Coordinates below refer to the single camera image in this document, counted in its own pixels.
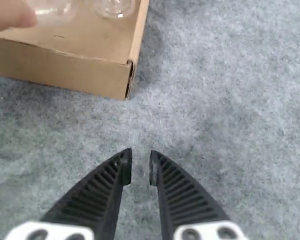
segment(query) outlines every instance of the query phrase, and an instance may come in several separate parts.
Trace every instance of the finger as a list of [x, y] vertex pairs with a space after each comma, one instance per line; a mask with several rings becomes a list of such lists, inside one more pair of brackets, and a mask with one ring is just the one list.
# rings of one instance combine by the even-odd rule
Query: finger
[[23, 0], [0, 0], [0, 31], [27, 28], [37, 24], [33, 9]]

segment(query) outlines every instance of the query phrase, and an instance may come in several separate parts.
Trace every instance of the gray carpet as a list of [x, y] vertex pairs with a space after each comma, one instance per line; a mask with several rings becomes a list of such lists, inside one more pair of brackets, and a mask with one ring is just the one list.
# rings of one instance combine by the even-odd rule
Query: gray carpet
[[251, 239], [300, 239], [300, 0], [151, 0], [131, 100], [0, 78], [0, 240], [133, 149], [116, 240], [158, 240], [156, 149]]

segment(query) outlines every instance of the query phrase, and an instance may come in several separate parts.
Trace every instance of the brown cardboard box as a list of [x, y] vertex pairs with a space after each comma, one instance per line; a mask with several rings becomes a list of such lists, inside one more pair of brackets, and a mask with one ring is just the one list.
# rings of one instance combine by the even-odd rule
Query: brown cardboard box
[[108, 19], [82, 1], [67, 25], [0, 32], [0, 76], [127, 99], [148, 6], [137, 0], [132, 16]]

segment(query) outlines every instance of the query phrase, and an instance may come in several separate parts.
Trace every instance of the screw hole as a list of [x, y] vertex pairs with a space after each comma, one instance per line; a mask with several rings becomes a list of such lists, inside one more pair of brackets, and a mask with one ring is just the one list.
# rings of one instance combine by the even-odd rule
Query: screw hole
[[85, 237], [81, 234], [74, 234], [68, 237], [66, 240], [85, 240]]
[[186, 229], [182, 233], [182, 240], [200, 240], [200, 235], [196, 230]]
[[27, 240], [45, 240], [48, 235], [46, 230], [40, 229], [31, 233]]
[[218, 235], [221, 239], [236, 239], [237, 238], [236, 233], [228, 227], [220, 228], [218, 230]]

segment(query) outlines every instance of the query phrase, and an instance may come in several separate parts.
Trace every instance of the ridged rubber pad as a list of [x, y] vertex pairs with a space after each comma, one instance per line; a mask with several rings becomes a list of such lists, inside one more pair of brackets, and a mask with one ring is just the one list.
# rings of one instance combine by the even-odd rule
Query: ridged rubber pad
[[89, 227], [96, 240], [115, 237], [123, 187], [131, 183], [132, 150], [117, 153], [69, 190], [41, 219]]
[[221, 206], [183, 168], [152, 151], [149, 181], [157, 187], [163, 240], [182, 225], [229, 220]]

